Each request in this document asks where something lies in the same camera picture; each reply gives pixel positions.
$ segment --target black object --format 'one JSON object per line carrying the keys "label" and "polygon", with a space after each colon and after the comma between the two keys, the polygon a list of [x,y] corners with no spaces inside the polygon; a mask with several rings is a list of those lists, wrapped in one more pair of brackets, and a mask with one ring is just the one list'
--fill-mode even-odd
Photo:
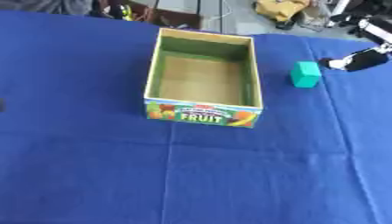
{"label": "black object", "polygon": [[382,54],[376,50],[365,50],[357,52],[352,57],[352,62],[346,65],[348,72],[358,71],[369,67],[375,67],[385,64],[389,61],[387,54]]}
{"label": "black object", "polygon": [[292,29],[292,27],[294,26],[294,24],[298,21],[299,19],[299,13],[294,14],[294,16],[292,16],[290,19],[288,19],[287,21],[282,21],[282,22],[276,22],[276,28],[277,29],[281,29],[281,30],[285,30],[285,31],[289,31]]}

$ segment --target fruit box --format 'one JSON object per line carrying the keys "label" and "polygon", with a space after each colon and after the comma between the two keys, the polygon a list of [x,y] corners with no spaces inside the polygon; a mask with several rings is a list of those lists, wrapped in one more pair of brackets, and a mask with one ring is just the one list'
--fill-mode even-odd
{"label": "fruit box", "polygon": [[253,39],[161,28],[144,103],[150,119],[252,128],[263,110]]}

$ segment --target table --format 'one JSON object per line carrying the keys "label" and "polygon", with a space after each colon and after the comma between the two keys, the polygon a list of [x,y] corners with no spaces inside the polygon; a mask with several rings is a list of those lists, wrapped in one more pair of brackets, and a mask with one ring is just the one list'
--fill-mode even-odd
{"label": "table", "polygon": [[392,65],[288,76],[371,43],[256,35],[266,107],[242,129],[145,118],[156,26],[0,21],[0,223],[392,222]]}

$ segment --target person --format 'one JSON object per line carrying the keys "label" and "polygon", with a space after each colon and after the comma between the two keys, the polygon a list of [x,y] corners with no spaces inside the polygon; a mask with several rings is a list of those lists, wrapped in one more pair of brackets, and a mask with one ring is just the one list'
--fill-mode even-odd
{"label": "person", "polygon": [[94,1],[99,0],[0,0],[0,10],[87,15],[92,10]]}

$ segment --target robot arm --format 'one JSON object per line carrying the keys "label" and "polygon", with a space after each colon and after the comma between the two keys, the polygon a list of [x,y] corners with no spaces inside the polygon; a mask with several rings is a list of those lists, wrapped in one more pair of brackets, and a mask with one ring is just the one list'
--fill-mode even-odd
{"label": "robot arm", "polygon": [[378,17],[350,14],[337,15],[331,17],[331,20],[340,22],[340,26],[355,25],[351,34],[371,39],[379,46],[354,52],[343,59],[321,59],[321,66],[352,72],[389,61],[388,54],[392,52],[392,24]]}

